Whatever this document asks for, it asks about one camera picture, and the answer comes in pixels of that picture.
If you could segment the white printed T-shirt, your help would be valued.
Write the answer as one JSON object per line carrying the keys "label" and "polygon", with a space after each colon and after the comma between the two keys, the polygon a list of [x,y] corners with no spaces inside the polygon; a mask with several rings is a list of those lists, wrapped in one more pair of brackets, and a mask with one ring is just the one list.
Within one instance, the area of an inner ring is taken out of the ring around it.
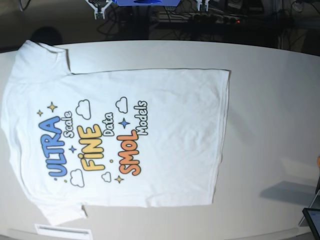
{"label": "white printed T-shirt", "polygon": [[213,202],[228,70],[72,73],[67,51],[26,41],[6,83],[1,128],[26,195],[52,225],[85,205]]}

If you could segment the black power strip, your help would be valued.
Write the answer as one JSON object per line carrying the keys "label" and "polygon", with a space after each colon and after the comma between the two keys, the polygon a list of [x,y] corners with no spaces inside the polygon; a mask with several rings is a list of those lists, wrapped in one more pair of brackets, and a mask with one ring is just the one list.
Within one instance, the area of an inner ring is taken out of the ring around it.
{"label": "black power strip", "polygon": [[239,25],[246,22],[245,17],[217,13],[195,14],[192,19],[197,23],[220,25]]}

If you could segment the blue box at top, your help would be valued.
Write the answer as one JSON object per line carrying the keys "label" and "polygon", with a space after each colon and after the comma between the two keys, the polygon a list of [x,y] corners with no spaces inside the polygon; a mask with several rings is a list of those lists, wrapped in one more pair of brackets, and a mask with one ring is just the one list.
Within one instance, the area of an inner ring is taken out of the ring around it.
{"label": "blue box at top", "polygon": [[118,6],[173,6],[176,7],[180,0],[113,0]]}

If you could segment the white label on table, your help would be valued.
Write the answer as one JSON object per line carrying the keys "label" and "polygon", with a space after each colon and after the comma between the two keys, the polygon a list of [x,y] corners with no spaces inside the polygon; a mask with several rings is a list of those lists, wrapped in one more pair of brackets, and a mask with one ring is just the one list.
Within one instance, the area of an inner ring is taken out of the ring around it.
{"label": "white label on table", "polygon": [[70,240],[93,240],[92,231],[89,229],[50,226],[43,224],[35,224],[34,226],[38,235]]}

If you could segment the dark tablet device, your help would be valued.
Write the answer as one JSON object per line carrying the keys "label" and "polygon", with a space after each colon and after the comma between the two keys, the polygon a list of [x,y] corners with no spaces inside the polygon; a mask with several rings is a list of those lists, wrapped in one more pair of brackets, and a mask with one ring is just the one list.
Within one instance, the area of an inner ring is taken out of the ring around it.
{"label": "dark tablet device", "polygon": [[302,213],[308,223],[315,240],[320,240],[320,210],[315,208],[304,208]]}

